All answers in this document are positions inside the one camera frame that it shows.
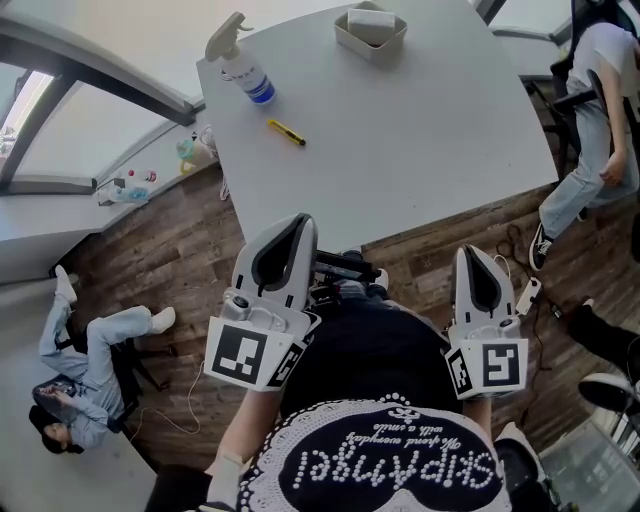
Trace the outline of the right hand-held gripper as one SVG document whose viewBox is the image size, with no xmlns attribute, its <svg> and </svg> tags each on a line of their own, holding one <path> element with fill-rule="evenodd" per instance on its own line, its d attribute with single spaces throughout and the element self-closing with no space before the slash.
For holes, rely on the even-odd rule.
<svg viewBox="0 0 640 512">
<path fill-rule="evenodd" d="M 520 320 L 508 317 L 514 307 L 509 276 L 492 257 L 473 245 L 458 249 L 453 270 L 455 321 L 497 321 L 449 328 L 450 348 L 445 360 L 456 397 L 491 398 L 523 390 L 529 340 L 520 334 Z"/>
</svg>

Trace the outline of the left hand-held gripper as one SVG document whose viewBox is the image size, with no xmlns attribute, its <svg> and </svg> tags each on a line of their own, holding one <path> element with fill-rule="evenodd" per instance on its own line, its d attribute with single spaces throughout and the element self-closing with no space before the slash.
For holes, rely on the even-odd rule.
<svg viewBox="0 0 640 512">
<path fill-rule="evenodd" d="M 322 322 L 302 311 L 317 241 L 314 219 L 299 213 L 245 244 L 236 259 L 233 288 L 225 291 L 220 314 L 209 321 L 205 374 L 258 392 L 285 385 Z"/>
</svg>

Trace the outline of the beige square tray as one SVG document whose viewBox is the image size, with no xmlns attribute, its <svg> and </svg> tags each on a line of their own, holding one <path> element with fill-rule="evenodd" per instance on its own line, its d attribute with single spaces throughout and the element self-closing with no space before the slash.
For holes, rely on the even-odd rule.
<svg viewBox="0 0 640 512">
<path fill-rule="evenodd" d="M 395 28 L 393 31 L 357 29 L 351 32 L 347 27 L 347 13 L 351 8 L 369 8 L 393 13 Z M 408 31 L 408 25 L 404 19 L 370 0 L 364 0 L 349 9 L 334 22 L 334 33 L 338 44 L 375 64 L 391 60 L 402 50 Z"/>
</svg>

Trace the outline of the white rectangular block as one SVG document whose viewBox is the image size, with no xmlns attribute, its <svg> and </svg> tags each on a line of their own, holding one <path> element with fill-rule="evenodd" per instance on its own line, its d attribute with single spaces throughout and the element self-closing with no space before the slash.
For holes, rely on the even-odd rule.
<svg viewBox="0 0 640 512">
<path fill-rule="evenodd" d="M 395 28 L 395 16 L 393 13 L 383 10 L 351 8 L 347 13 L 347 27 L 351 32 L 357 29 L 393 31 Z"/>
</svg>

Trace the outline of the person's left forearm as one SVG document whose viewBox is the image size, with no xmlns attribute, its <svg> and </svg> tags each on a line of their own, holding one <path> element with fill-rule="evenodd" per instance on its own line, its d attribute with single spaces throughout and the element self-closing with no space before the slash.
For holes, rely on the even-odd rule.
<svg viewBox="0 0 640 512">
<path fill-rule="evenodd" d="M 219 443 L 214 463 L 208 468 L 215 474 L 215 464 L 230 456 L 243 465 L 260 450 L 274 427 L 282 400 L 280 391 L 248 390 Z"/>
</svg>

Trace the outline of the white power strip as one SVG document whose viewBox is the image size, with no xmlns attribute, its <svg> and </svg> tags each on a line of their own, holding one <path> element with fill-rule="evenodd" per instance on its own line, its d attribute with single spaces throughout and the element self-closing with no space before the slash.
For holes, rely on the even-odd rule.
<svg viewBox="0 0 640 512">
<path fill-rule="evenodd" d="M 528 314 L 541 289 L 541 282 L 537 278 L 531 277 L 528 280 L 515 307 L 516 313 L 519 316 L 526 316 Z"/>
</svg>

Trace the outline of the black chest-mounted device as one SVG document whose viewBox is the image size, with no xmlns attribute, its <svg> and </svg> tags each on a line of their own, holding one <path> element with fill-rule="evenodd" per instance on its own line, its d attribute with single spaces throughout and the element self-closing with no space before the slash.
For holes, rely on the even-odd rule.
<svg viewBox="0 0 640 512">
<path fill-rule="evenodd" d="M 311 267 L 308 307 L 319 308 L 339 304 L 341 302 L 339 282 L 371 283 L 381 275 L 380 269 L 375 268 L 362 257 L 352 258 L 318 250 Z"/>
</svg>

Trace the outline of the black bag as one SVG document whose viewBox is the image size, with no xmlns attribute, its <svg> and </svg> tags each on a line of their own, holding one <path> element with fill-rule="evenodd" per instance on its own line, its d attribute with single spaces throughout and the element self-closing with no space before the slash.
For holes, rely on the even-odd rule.
<svg viewBox="0 0 640 512">
<path fill-rule="evenodd" d="M 596 356 L 640 380 L 640 334 L 613 326 L 595 314 L 588 299 L 569 315 L 569 336 Z"/>
</svg>

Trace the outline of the yellow utility knife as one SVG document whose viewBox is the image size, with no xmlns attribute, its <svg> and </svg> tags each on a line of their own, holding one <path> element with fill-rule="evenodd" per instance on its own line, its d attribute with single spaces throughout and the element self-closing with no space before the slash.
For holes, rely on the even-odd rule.
<svg viewBox="0 0 640 512">
<path fill-rule="evenodd" d="M 297 144 L 298 146 L 304 147 L 307 142 L 306 139 L 297 133 L 295 133 L 291 128 L 285 126 L 275 119 L 270 119 L 267 121 L 267 125 L 276 130 L 281 135 L 285 136 L 291 142 Z"/>
</svg>

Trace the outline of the green and yellow cup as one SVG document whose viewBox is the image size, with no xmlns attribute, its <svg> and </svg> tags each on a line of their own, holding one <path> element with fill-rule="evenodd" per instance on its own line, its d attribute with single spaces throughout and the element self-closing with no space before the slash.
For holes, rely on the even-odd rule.
<svg viewBox="0 0 640 512">
<path fill-rule="evenodd" d="M 206 167 L 213 159 L 209 148 L 198 139 L 184 139 L 176 144 L 176 150 L 182 175 Z"/>
</svg>

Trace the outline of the blue wipes pack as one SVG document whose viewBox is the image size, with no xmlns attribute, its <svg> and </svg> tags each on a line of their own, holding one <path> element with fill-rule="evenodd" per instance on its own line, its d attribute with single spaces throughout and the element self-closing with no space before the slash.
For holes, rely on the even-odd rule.
<svg viewBox="0 0 640 512">
<path fill-rule="evenodd" d="M 114 185 L 108 192 L 108 198 L 113 203 L 135 204 L 148 199 L 149 190 L 142 186 L 120 187 Z"/>
</svg>

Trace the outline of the light grey table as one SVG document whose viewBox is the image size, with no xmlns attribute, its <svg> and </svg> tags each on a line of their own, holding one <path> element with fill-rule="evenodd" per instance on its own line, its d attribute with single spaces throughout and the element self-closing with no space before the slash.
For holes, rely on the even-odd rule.
<svg viewBox="0 0 640 512">
<path fill-rule="evenodd" d="M 553 183 L 557 171 L 516 69 L 467 0 L 384 0 L 404 19 L 388 64 L 338 44 L 345 8 L 250 35 L 276 87 L 257 106 L 197 65 L 206 111 L 246 239 L 307 213 L 322 249 L 373 242 Z M 275 119 L 304 147 L 267 125 Z"/>
</svg>

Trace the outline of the person's white left sleeve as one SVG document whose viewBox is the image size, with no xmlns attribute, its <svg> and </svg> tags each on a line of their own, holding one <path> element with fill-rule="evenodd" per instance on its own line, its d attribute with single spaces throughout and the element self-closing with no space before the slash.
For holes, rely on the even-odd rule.
<svg viewBox="0 0 640 512">
<path fill-rule="evenodd" d="M 212 475 L 207 498 L 201 510 L 208 512 L 235 512 L 237 495 L 244 463 L 230 452 L 220 452 L 209 468 Z"/>
</svg>

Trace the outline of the white window ledge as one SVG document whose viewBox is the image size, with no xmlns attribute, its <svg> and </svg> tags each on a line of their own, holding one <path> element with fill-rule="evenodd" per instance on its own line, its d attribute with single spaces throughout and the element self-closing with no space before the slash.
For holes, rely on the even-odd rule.
<svg viewBox="0 0 640 512">
<path fill-rule="evenodd" d="M 150 144 L 118 171 L 155 171 L 150 199 L 179 183 L 178 139 Z M 0 284 L 43 279 L 89 234 L 101 233 L 140 204 L 99 206 L 97 196 L 0 197 Z"/>
</svg>

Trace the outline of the dark-framed window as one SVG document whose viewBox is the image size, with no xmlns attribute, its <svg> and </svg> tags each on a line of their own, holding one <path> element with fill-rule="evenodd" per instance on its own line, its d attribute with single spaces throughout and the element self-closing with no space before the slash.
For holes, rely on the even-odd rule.
<svg viewBox="0 0 640 512">
<path fill-rule="evenodd" d="M 181 126 L 201 105 L 186 87 L 214 22 L 232 8 L 254 14 L 260 29 L 356 0 L 0 0 L 0 64 L 53 79 L 27 117 L 18 147 L 0 165 L 2 195 L 81 194 L 51 188 L 37 174 L 24 188 L 16 174 L 29 146 L 73 86 L 88 85 Z"/>
</svg>

